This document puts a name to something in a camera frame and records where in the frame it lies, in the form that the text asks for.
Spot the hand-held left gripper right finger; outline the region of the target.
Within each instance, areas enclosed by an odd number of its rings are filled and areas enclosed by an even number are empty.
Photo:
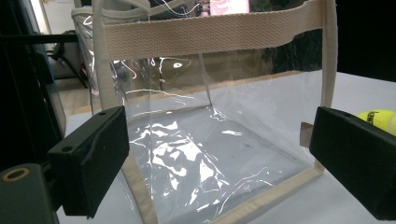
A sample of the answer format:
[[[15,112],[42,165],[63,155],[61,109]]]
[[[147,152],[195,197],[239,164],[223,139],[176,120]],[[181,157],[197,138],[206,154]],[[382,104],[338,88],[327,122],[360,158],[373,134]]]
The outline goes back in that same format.
[[[309,151],[372,216],[396,220],[396,136],[320,106]]]

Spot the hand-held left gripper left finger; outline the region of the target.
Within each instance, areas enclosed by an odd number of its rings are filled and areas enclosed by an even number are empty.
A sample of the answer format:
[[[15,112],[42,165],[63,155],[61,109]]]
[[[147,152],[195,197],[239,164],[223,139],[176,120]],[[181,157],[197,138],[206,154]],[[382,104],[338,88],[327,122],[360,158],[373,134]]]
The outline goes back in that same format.
[[[125,108],[88,119],[49,150],[49,164],[62,187],[64,212],[94,217],[129,154]]]

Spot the yellow tennis ball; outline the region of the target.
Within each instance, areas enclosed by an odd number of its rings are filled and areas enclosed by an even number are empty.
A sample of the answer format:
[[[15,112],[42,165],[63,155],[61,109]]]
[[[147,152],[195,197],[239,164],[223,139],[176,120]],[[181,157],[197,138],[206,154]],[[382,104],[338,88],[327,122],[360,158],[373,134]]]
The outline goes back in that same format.
[[[373,109],[359,113],[358,117],[375,127],[396,136],[396,111]]]

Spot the pink lit monitor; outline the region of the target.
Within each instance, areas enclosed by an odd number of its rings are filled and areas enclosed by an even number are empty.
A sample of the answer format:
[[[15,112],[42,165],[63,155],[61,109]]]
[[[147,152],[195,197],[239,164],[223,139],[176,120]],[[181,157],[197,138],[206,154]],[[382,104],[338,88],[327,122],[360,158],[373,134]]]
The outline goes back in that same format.
[[[249,13],[248,0],[210,0],[211,15]]]

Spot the clear plastic bag beige trim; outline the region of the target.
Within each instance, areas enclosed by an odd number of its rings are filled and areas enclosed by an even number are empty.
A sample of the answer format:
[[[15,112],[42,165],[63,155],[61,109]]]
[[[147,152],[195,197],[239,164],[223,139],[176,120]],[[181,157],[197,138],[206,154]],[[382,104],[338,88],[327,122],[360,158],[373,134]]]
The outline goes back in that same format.
[[[71,16],[92,109],[125,108],[120,184],[142,224],[243,224],[323,174],[309,153],[332,103],[335,0],[92,0]]]

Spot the black metal stand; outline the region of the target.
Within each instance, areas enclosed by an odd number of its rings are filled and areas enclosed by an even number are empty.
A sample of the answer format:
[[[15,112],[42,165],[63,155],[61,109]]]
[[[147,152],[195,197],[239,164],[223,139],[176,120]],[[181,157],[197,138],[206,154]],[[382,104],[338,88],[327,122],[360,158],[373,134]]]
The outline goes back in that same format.
[[[43,163],[64,138],[65,115],[45,46],[75,35],[41,35],[28,0],[0,0],[0,172]]]

